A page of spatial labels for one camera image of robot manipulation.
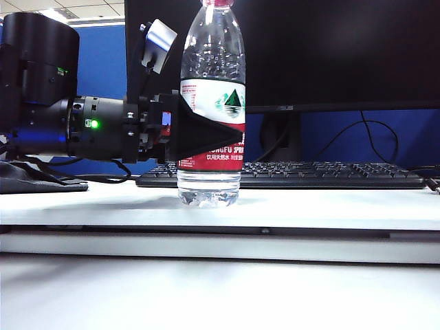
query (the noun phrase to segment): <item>white table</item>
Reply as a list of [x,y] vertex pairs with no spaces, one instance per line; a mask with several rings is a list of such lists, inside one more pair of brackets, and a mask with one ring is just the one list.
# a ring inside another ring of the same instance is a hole
[[[2,252],[39,253],[0,254],[1,329],[440,328],[440,268],[383,264],[440,263],[440,196],[429,190],[242,190],[221,210],[185,207],[176,192],[127,183],[0,196],[2,225],[113,226],[0,234]],[[119,226],[390,236],[112,232]]]
[[[87,192],[0,195],[2,225],[140,226],[144,232],[0,235],[3,252],[440,263],[440,196],[425,190],[242,190],[237,205],[198,209],[175,189],[91,184]],[[165,232],[198,228],[197,234]],[[266,235],[212,234],[212,227]],[[273,228],[307,229],[294,236]],[[344,230],[355,230],[347,236]],[[378,232],[364,236],[363,232]]]
[[2,330],[438,329],[440,269],[0,255]]

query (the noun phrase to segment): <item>ceiling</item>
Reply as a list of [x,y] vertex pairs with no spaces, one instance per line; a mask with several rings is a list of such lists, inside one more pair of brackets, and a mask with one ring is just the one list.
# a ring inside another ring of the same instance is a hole
[[0,17],[11,12],[61,9],[71,18],[114,17],[124,15],[124,0],[0,0]]

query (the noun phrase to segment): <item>ceiling light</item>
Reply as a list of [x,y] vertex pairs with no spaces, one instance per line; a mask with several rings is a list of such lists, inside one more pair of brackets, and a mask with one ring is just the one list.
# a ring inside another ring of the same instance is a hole
[[67,17],[52,8],[39,10],[38,13],[40,13],[46,17],[49,17],[50,19],[54,19],[58,22],[67,23]]

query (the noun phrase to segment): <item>white desk surface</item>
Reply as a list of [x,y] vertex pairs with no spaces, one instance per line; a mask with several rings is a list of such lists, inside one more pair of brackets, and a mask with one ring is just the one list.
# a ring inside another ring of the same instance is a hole
[[440,329],[440,268],[0,254],[1,329]]
[[0,224],[440,230],[440,196],[428,189],[241,190],[237,205],[198,209],[172,188],[91,183],[87,192],[0,195]]

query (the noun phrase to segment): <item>black monitor screen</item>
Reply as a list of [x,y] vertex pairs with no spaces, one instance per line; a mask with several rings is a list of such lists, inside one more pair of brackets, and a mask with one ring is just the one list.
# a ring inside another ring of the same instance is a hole
[[[200,6],[126,0],[129,56],[141,23],[160,19],[179,34],[154,92],[179,89]],[[440,1],[236,0],[232,10],[245,42],[249,106],[440,105]],[[138,90],[135,77],[129,81]]]

